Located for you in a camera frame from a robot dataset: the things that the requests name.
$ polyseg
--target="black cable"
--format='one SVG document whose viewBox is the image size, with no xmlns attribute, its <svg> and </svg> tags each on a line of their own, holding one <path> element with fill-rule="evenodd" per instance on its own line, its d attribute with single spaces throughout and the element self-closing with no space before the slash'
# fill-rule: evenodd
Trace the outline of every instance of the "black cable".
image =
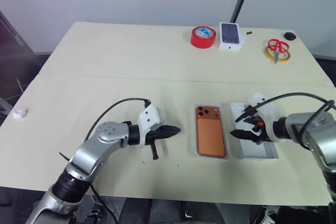
<svg viewBox="0 0 336 224">
<path fill-rule="evenodd" d="M 239 121 L 241 121 L 242 119 L 244 119 L 246 116 L 249 115 L 249 113 L 253 112 L 254 110 L 256 110 L 257 108 L 264 106 L 270 102 L 274 102 L 278 99 L 281 98 L 285 98 L 285 97 L 294 97 L 294 96 L 305 96 L 305 97 L 311 97 L 311 98 L 315 98 L 323 103 L 328 103 L 328 101 L 322 97 L 319 97 L 318 95 L 314 95 L 314 94 L 309 94 L 309 93 L 302 93 L 302 92 L 295 92 L 295 93 L 288 93 L 288 94 L 282 94 L 279 95 L 277 97 L 273 97 L 271 99 L 268 99 L 267 101 L 264 101 L 254 107 L 249 108 L 248 110 L 246 110 L 243 114 L 241 114 L 236 120 L 235 122 L 238 123 Z M 333 108 L 334 110 L 336 110 L 336 106 L 334 104 L 329 104 L 329 108 L 326 109 L 326 111 L 328 111 L 330 108 Z"/>
<path fill-rule="evenodd" d="M 112 205 L 112 207 L 114 208 L 114 212 L 117 213 L 117 216 L 118 216 L 118 218 L 119 218 L 120 215 L 118 214 L 117 208 L 114 206 L 113 201 L 111 200 L 111 198 L 109 198 L 109 201 L 111 202 L 111 205 Z"/>
<path fill-rule="evenodd" d="M 123 99 L 120 100 L 118 102 L 116 102 L 115 104 L 109 106 L 98 118 L 97 120 L 93 123 L 92 127 L 90 128 L 88 134 L 85 137 L 84 142 L 89 139 L 93 129 L 96 127 L 96 125 L 99 123 L 99 121 L 103 118 L 104 115 L 106 115 L 107 112 L 109 112 L 111 109 L 113 109 L 115 106 L 117 106 L 118 104 L 125 102 L 125 101 L 144 101 L 145 102 L 145 108 L 147 108 L 151 102 L 148 99 L 144 99 L 144 98 L 127 98 L 127 99 Z"/>
<path fill-rule="evenodd" d="M 298 135 L 298 142 L 299 144 L 305 148 L 306 150 L 309 150 L 309 147 L 305 146 L 302 140 L 303 134 L 306 131 L 307 127 L 309 126 L 309 124 L 319 115 L 321 114 L 323 111 L 327 111 L 326 108 L 329 110 L 329 108 L 331 108 L 332 105 L 334 105 L 334 101 L 330 100 L 328 102 L 326 102 L 324 105 L 322 105 L 311 117 L 309 117 L 309 119 L 304 123 L 304 125 L 302 126 L 302 128 L 299 131 L 299 135 Z"/>
<path fill-rule="evenodd" d="M 95 197 L 100 201 L 100 203 L 105 207 L 105 209 L 107 210 L 107 212 L 109 212 L 109 214 L 111 215 L 111 217 L 114 220 L 115 224 L 118 224 L 118 221 L 114 215 L 114 213 L 111 211 L 111 209 L 106 205 L 106 203 L 102 200 L 102 198 L 100 197 L 100 195 L 97 193 L 97 191 L 95 190 L 95 188 L 93 187 L 93 185 L 90 185 L 91 190 L 93 191 Z"/>
</svg>

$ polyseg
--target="gray floor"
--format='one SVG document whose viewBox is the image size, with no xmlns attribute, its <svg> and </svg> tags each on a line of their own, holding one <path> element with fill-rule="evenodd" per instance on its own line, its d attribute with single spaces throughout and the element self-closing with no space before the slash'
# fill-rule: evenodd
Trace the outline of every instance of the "gray floor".
<svg viewBox="0 0 336 224">
<path fill-rule="evenodd" d="M 117 219 L 119 219 L 122 206 L 126 198 L 121 197 L 105 197 L 102 199 L 114 211 Z M 95 203 L 89 196 L 86 196 L 80 208 L 76 212 L 77 222 L 84 222 L 86 215 L 94 207 Z M 150 223 L 163 223 L 180 221 L 180 205 L 179 201 L 154 199 L 152 201 Z M 217 204 L 226 224 L 249 224 L 250 223 L 250 205 L 238 204 Z M 112 218 L 108 214 L 102 217 L 102 224 L 113 224 Z"/>
</svg>

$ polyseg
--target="electrical wire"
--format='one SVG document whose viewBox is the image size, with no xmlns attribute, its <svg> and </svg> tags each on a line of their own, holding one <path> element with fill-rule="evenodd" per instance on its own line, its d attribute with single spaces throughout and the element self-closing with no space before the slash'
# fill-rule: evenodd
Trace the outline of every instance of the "electrical wire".
<svg viewBox="0 0 336 224">
<path fill-rule="evenodd" d="M 17 84 L 19 85 L 19 88 L 20 88 L 20 90 L 21 90 L 21 93 L 23 94 L 24 90 L 23 90 L 23 88 L 22 88 L 22 86 L 21 86 L 20 79 L 19 79 L 19 78 L 16 78 L 16 82 L 17 82 Z"/>
<path fill-rule="evenodd" d="M 8 97 L 8 98 L 6 98 L 6 99 L 4 99 L 5 101 L 7 101 L 7 100 L 10 100 L 10 99 L 12 99 L 12 98 L 15 98 L 15 97 L 19 97 L 19 96 L 21 96 L 22 94 L 17 94 L 17 95 L 14 95 L 14 96 L 12 96 L 12 97 Z"/>
<path fill-rule="evenodd" d="M 323 103 L 328 103 L 328 101 L 322 97 L 319 97 L 318 95 L 314 95 L 314 94 L 310 94 L 310 93 L 302 93 L 302 92 L 295 92 L 295 93 L 288 93 L 288 94 L 282 94 L 279 95 L 277 97 L 273 97 L 271 99 L 268 99 L 254 107 L 249 108 L 247 111 L 245 111 L 243 114 L 241 114 L 236 120 L 235 122 L 238 123 L 239 121 L 241 121 L 243 118 L 245 118 L 247 115 L 249 115 L 250 112 L 253 112 L 253 110 L 256 110 L 258 108 L 260 108 L 261 106 L 264 106 L 270 102 L 274 102 L 276 100 L 279 100 L 281 98 L 285 98 L 285 97 L 294 97 L 294 96 L 305 96 L 305 97 L 311 97 L 311 98 L 315 98 Z M 334 110 L 336 110 L 336 106 L 334 104 L 330 105 L 330 108 L 326 109 L 326 111 L 328 111 L 329 109 L 333 108 Z"/>
<path fill-rule="evenodd" d="M 109 106 L 97 119 L 96 121 L 93 123 L 92 127 L 90 128 L 88 134 L 85 137 L 84 142 L 89 139 L 93 129 L 96 127 L 96 125 L 99 123 L 99 121 L 103 118 L 104 115 L 106 115 L 107 112 L 109 112 L 111 109 L 113 109 L 115 106 L 117 106 L 118 104 L 122 103 L 122 102 L 126 102 L 126 101 L 144 101 L 145 102 L 145 107 L 147 108 L 151 102 L 148 99 L 144 99 L 144 98 L 127 98 L 127 99 L 123 99 L 120 100 L 118 102 L 116 102 L 115 104 Z"/>
<path fill-rule="evenodd" d="M 160 204 L 160 203 L 161 203 L 161 200 L 158 200 L 157 203 L 156 203 L 154 206 L 151 207 L 150 211 L 152 211 L 152 210 L 153 210 L 155 207 L 157 207 L 158 204 Z"/>
<path fill-rule="evenodd" d="M 99 206 L 102 206 L 102 205 L 103 205 L 103 204 L 101 204 L 101 203 L 96 202 L 91 194 L 90 194 L 90 198 L 91 198 L 91 200 L 92 200 L 94 203 L 96 203 L 96 205 L 99 205 Z"/>
<path fill-rule="evenodd" d="M 114 211 L 113 211 L 113 212 L 114 212 L 115 214 L 117 214 L 117 217 L 119 218 L 120 215 L 118 214 L 117 208 L 116 208 L 115 205 L 113 204 L 113 201 L 111 200 L 110 197 L 108 197 L 108 199 L 109 199 L 109 202 L 111 203 L 112 207 L 114 208 Z"/>
<path fill-rule="evenodd" d="M 328 102 L 326 102 L 324 105 L 322 105 L 311 117 L 308 118 L 308 120 L 304 123 L 304 125 L 302 126 L 302 128 L 299 131 L 299 135 L 298 135 L 298 142 L 299 144 L 305 148 L 306 150 L 309 150 L 309 147 L 305 146 L 302 140 L 303 134 L 306 131 L 307 127 L 309 126 L 309 124 L 319 115 L 321 114 L 323 111 L 325 111 L 328 108 L 331 108 L 331 105 L 334 105 L 335 101 L 330 100 Z"/>
<path fill-rule="evenodd" d="M 111 215 L 111 217 L 114 220 L 115 224 L 118 224 L 117 218 L 115 217 L 113 211 L 111 210 L 111 208 L 109 208 L 106 203 L 102 200 L 102 198 L 100 197 L 100 195 L 97 193 L 97 191 L 95 190 L 95 188 L 93 187 L 93 185 L 90 185 L 91 190 L 93 191 L 94 195 L 96 196 L 96 198 L 101 202 L 101 204 L 105 207 L 105 209 L 109 212 L 109 214 Z"/>
<path fill-rule="evenodd" d="M 319 97 L 318 95 L 314 95 L 314 94 L 310 94 L 310 93 L 302 93 L 302 92 L 295 92 L 295 93 L 288 93 L 288 94 L 282 94 L 282 95 L 279 95 L 277 97 L 273 97 L 271 99 L 268 99 L 267 101 L 264 101 L 262 103 L 259 103 L 258 105 L 254 106 L 254 107 L 251 107 L 249 109 L 247 109 L 243 114 L 241 114 L 236 120 L 235 122 L 239 122 L 241 121 L 243 118 L 245 118 L 246 116 L 248 115 L 251 115 L 251 114 L 254 114 L 256 109 L 260 108 L 261 106 L 264 106 L 270 102 L 274 102 L 276 100 L 279 100 L 281 98 L 285 98 L 285 97 L 293 97 L 293 96 L 305 96 L 305 97 L 311 97 L 311 98 L 315 98 L 321 102 L 324 103 L 323 106 L 321 106 L 311 117 L 308 118 L 308 120 L 304 123 L 304 125 L 302 126 L 302 128 L 300 129 L 299 131 L 299 134 L 298 134 L 298 143 L 303 147 L 305 148 L 306 150 L 310 150 L 309 147 L 305 146 L 304 143 L 303 143 L 303 134 L 304 132 L 306 131 L 307 127 L 309 126 L 309 124 L 320 114 L 322 113 L 323 111 L 329 111 L 330 109 L 334 109 L 336 110 L 336 106 L 334 105 L 335 104 L 335 101 L 334 100 L 330 100 L 330 101 L 327 101 L 326 99 L 322 98 L 322 97 Z"/>
</svg>

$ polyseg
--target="red tape roll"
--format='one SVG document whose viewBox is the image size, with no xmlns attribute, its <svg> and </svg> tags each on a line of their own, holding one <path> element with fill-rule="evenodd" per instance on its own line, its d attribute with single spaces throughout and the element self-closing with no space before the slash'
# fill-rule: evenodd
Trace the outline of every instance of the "red tape roll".
<svg viewBox="0 0 336 224">
<path fill-rule="evenodd" d="M 197 48 L 209 48 L 216 38 L 216 31 L 207 26 L 197 26 L 191 33 L 191 44 Z"/>
</svg>

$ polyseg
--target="black knob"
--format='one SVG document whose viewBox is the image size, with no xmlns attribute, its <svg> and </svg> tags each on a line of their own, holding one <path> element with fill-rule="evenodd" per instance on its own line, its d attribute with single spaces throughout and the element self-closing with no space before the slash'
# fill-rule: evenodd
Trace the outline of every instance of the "black knob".
<svg viewBox="0 0 336 224">
<path fill-rule="evenodd" d="M 291 33 L 290 31 L 286 32 L 284 34 L 284 37 L 286 40 L 295 40 L 296 39 L 296 35 L 294 33 Z"/>
</svg>

